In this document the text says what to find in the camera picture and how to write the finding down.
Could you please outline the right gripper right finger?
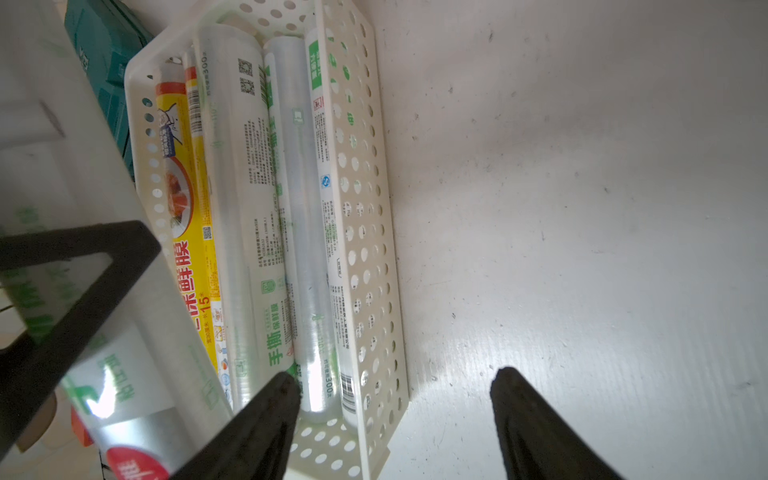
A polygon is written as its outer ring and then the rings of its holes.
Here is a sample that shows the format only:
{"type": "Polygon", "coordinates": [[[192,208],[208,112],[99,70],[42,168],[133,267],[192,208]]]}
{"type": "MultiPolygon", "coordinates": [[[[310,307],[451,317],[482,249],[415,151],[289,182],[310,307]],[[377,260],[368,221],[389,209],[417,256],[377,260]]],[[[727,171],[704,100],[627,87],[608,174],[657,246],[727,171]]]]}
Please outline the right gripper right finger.
{"type": "Polygon", "coordinates": [[[500,369],[490,388],[509,479],[618,479],[515,368],[500,369]]]}

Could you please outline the clear green label wrap roll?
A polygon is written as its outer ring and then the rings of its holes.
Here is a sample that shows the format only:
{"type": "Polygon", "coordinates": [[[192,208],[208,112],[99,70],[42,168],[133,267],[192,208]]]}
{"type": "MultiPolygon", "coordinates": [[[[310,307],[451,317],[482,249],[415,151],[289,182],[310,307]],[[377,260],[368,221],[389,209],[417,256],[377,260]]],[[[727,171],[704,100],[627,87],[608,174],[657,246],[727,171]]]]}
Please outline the clear green label wrap roll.
{"type": "Polygon", "coordinates": [[[304,47],[273,38],[265,62],[300,410],[324,423],[339,416],[341,390],[304,47]]]}

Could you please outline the yellow wrap roll group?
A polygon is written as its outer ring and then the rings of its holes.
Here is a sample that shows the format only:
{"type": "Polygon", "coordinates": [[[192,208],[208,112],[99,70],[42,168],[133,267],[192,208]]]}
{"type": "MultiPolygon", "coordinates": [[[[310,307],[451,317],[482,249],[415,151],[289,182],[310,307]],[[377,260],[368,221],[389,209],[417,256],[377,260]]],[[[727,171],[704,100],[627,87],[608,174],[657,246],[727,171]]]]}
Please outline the yellow wrap roll group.
{"type": "Polygon", "coordinates": [[[182,64],[169,60],[156,69],[156,74],[155,94],[165,164],[172,265],[193,326],[210,363],[217,369],[212,298],[203,245],[185,70],[182,64]]]}

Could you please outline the white green wrap roll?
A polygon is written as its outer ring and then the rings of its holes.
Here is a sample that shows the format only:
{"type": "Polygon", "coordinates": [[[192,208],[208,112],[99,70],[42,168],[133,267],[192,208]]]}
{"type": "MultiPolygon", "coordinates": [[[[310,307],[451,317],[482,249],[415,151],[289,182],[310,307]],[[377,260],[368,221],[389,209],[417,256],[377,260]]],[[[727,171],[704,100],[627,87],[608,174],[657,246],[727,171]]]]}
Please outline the white green wrap roll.
{"type": "Polygon", "coordinates": [[[346,324],[346,307],[341,275],[338,228],[332,187],[331,157],[326,129],[326,107],[323,96],[321,55],[318,29],[312,27],[305,38],[307,64],[309,67],[311,111],[318,162],[318,183],[320,187],[323,237],[328,265],[328,285],[331,292],[331,310],[335,331],[338,371],[341,384],[342,415],[348,428],[358,426],[356,391],[353,382],[353,358],[346,324]]]}

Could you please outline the grape print wrap roll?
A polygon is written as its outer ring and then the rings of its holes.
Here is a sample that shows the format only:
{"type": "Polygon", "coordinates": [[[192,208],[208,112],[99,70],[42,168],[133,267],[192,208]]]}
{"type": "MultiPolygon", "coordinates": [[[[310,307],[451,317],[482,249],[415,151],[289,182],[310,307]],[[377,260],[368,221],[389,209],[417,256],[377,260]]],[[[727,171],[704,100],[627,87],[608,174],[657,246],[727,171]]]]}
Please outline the grape print wrap roll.
{"type": "Polygon", "coordinates": [[[1,5],[1,448],[61,390],[121,479],[197,478],[231,411],[54,5],[1,5]]]}

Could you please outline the white text wrap roll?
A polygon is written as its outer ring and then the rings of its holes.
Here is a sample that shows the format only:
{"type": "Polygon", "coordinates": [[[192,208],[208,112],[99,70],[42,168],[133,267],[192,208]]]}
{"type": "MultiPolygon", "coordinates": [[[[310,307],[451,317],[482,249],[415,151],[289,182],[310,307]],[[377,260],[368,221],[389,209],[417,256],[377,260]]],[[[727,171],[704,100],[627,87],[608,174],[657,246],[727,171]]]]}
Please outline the white text wrap roll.
{"type": "Polygon", "coordinates": [[[232,402],[242,410],[294,366],[263,51],[211,24],[195,40],[232,402]]]}

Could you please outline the white plastic perforated basket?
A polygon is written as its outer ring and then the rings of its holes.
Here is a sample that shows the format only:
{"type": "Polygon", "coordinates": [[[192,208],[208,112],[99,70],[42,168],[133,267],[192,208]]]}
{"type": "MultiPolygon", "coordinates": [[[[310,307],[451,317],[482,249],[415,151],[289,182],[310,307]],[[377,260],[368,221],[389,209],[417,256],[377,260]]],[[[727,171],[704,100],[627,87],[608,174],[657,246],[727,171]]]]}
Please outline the white plastic perforated basket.
{"type": "Polygon", "coordinates": [[[357,423],[299,420],[286,475],[290,479],[375,479],[408,408],[409,392],[395,242],[379,92],[376,30],[353,1],[137,1],[155,33],[129,63],[125,87],[137,193],[163,246],[171,240],[150,131],[156,115],[152,72],[191,43],[200,25],[224,21],[259,40],[324,28],[318,57],[328,152],[332,160],[341,307],[355,356],[351,380],[357,423]]]}

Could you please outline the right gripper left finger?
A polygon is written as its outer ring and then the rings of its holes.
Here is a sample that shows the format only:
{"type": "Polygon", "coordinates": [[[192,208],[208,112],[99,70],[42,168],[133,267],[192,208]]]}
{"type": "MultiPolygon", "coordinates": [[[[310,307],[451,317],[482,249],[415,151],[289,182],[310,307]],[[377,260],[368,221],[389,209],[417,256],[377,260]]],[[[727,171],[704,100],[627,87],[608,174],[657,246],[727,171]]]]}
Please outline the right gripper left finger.
{"type": "Polygon", "coordinates": [[[300,387],[276,374],[175,479],[281,479],[300,407],[300,387]]]}

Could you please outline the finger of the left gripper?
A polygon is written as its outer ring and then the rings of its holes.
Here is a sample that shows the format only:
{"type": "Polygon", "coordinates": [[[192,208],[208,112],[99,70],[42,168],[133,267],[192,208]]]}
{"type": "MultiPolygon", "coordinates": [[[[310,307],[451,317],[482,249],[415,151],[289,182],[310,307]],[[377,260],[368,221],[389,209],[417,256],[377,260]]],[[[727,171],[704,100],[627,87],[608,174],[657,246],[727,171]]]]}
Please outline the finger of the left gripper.
{"type": "Polygon", "coordinates": [[[6,456],[97,331],[161,253],[140,220],[1,240],[1,269],[105,254],[109,264],[43,340],[21,334],[1,350],[1,455],[6,456]]]}

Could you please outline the yellow wrap roll chef label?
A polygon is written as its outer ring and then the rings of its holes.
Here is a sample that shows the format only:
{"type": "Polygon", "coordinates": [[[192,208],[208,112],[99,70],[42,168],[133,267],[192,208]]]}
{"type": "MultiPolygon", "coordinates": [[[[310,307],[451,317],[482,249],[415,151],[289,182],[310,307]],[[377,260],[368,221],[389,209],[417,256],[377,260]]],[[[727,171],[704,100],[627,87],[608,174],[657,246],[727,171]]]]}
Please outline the yellow wrap roll chef label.
{"type": "Polygon", "coordinates": [[[223,307],[216,262],[212,213],[209,195],[209,181],[205,160],[205,142],[202,126],[200,87],[196,70],[196,56],[189,47],[182,56],[185,84],[189,107],[190,132],[193,148],[193,165],[196,171],[196,193],[199,203],[203,258],[206,268],[207,285],[204,290],[203,310],[210,320],[212,329],[212,363],[223,388],[226,400],[232,403],[229,373],[228,349],[226,344],[223,307]]]}

